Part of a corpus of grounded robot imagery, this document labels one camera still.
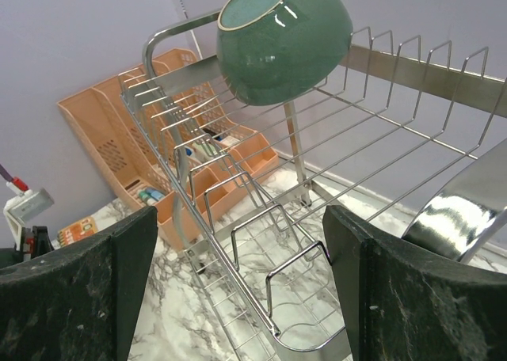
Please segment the large teal ceramic bowl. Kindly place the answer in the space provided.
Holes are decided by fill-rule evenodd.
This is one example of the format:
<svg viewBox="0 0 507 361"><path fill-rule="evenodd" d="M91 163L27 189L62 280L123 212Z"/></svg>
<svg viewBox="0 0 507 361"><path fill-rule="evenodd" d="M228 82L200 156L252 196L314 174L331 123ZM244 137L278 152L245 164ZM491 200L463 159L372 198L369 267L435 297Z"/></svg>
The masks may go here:
<svg viewBox="0 0 507 361"><path fill-rule="evenodd" d="M341 0L228 0L216 55L228 89L244 104L290 101L348 54L352 19Z"/></svg>

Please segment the orange snack packet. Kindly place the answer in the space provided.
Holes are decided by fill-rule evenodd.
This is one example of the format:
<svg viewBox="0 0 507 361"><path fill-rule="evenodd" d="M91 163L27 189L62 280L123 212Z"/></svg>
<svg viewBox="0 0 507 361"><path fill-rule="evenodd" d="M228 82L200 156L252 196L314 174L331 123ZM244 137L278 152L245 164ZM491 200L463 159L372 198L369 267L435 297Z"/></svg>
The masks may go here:
<svg viewBox="0 0 507 361"><path fill-rule="evenodd" d="M81 241L98 232L97 224L92 216L87 216L61 229L58 233L58 243L61 247Z"/></svg>

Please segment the steel two-tier dish rack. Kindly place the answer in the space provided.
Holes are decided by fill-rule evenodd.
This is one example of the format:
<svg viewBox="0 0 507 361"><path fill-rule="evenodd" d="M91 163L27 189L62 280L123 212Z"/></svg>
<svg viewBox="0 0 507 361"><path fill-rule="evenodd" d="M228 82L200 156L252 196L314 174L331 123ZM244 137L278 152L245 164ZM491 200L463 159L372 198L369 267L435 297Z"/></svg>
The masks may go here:
<svg viewBox="0 0 507 361"><path fill-rule="evenodd" d="M369 27L341 64L300 97L253 107L228 89L217 58L154 59L163 40L217 13L154 34L142 65L121 73L120 98L174 191L184 254L227 337L229 360L348 360L322 217L342 204L401 235L420 209L448 217L440 186L506 148L506 80L487 47L452 61L445 41L396 42ZM204 163L187 147L209 141Z"/></svg>

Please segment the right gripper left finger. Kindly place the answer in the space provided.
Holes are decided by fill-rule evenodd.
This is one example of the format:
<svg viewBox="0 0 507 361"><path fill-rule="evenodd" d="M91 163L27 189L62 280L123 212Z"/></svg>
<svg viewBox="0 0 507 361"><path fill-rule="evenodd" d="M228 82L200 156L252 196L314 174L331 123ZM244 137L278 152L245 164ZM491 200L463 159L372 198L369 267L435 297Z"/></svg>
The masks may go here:
<svg viewBox="0 0 507 361"><path fill-rule="evenodd" d="M1 270L3 360L126 360L154 247L144 207L72 245Z"/></svg>

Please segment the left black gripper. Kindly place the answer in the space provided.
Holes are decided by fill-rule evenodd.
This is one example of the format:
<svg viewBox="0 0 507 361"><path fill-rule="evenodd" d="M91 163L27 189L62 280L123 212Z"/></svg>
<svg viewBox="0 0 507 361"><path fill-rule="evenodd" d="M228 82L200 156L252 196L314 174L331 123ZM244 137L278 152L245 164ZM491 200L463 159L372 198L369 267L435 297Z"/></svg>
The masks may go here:
<svg viewBox="0 0 507 361"><path fill-rule="evenodd" d="M23 227L21 247L1 248L1 266L9 267L42 256L54 250L46 226Z"/></svg>

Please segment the green white box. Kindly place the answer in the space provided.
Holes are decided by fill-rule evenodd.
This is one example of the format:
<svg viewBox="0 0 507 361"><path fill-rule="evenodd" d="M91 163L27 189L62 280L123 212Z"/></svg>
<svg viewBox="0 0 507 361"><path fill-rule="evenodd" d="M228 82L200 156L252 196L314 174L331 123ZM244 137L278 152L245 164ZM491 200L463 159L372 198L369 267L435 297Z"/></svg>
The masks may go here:
<svg viewBox="0 0 507 361"><path fill-rule="evenodd" d="M193 157L199 162L208 162L221 155L221 148L209 141L191 142L187 147L192 151Z"/></svg>

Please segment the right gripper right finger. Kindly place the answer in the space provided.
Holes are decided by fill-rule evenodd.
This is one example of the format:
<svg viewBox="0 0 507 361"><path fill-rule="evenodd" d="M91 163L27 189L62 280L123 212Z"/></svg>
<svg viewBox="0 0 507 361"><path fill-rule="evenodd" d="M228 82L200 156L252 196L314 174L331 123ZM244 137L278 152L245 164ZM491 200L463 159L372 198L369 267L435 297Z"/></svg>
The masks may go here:
<svg viewBox="0 0 507 361"><path fill-rule="evenodd" d="M505 359L505 274L438 256L340 205L322 226L355 360Z"/></svg>

